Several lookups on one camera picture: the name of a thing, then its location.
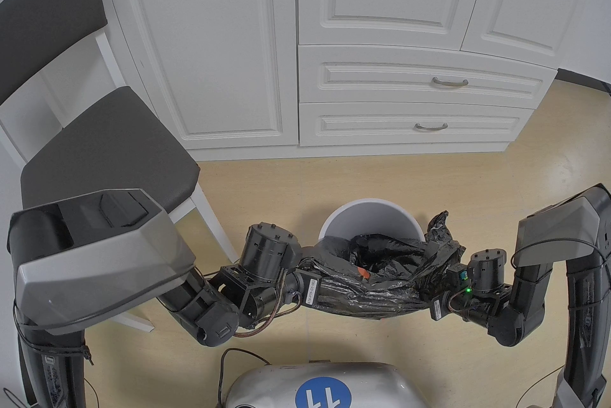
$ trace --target barcode label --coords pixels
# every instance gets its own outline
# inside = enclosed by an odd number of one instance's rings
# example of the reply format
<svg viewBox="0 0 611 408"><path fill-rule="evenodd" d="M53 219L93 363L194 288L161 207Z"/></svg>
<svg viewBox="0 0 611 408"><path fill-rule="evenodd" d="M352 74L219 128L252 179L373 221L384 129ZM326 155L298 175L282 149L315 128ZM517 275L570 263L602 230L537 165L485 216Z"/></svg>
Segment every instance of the barcode label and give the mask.
<svg viewBox="0 0 611 408"><path fill-rule="evenodd" d="M305 304L312 306L314 304L314 296L316 295L316 287L318 281L316 279L310 279L310 286L307 290L307 296L305 297Z"/></svg>
<svg viewBox="0 0 611 408"><path fill-rule="evenodd" d="M432 305L435 306L435 320L441 320L441 305L439 304L439 299L435 300Z"/></svg>

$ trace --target garbage bag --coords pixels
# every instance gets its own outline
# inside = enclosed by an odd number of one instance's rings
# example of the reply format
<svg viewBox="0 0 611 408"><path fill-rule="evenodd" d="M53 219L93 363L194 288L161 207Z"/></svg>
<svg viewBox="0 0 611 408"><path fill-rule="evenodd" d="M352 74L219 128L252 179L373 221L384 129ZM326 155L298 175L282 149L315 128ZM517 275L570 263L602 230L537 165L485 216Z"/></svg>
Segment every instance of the garbage bag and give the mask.
<svg viewBox="0 0 611 408"><path fill-rule="evenodd" d="M425 242L375 234L325 237L306 247L299 268L322 277L314 307L375 320L427 309L465 251L452 239L447 217L444 211L431 220Z"/></svg>

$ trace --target orange object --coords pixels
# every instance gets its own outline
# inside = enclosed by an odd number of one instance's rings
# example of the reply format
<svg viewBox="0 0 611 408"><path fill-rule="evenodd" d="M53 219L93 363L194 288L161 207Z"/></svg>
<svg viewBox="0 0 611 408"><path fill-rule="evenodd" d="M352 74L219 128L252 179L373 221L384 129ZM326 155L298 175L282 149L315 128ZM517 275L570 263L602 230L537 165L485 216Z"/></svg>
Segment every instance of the orange object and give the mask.
<svg viewBox="0 0 611 408"><path fill-rule="evenodd" d="M371 277L371 274L369 274L369 271L366 271L362 267L357 267L357 269L359 270L359 272L365 279L369 279Z"/></svg>

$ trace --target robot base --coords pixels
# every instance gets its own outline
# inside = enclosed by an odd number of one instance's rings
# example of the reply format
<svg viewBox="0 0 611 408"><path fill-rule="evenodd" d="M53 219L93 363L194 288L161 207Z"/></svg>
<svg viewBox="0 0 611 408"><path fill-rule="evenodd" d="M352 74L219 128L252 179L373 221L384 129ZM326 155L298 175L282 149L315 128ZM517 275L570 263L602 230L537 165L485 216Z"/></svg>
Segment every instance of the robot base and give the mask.
<svg viewBox="0 0 611 408"><path fill-rule="evenodd" d="M226 408L429 408L398 370L379 363L264 366L243 374Z"/></svg>

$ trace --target drawer handle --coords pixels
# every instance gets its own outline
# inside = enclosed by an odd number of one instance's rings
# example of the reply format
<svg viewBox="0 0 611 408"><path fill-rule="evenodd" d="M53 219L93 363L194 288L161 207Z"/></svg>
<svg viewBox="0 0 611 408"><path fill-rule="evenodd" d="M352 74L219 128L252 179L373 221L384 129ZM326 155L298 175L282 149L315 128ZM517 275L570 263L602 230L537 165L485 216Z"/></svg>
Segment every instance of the drawer handle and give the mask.
<svg viewBox="0 0 611 408"><path fill-rule="evenodd" d="M434 83L438 83L439 85L447 85L448 87L464 87L465 85L469 85L469 81L464 79L462 82L450 82L450 81L440 81L437 77L433 77L432 81Z"/></svg>
<svg viewBox="0 0 611 408"><path fill-rule="evenodd" d="M425 129L427 131L441 131L442 129L446 129L447 127L447 123L444 123L441 126L422 126L420 123L416 123L416 129Z"/></svg>

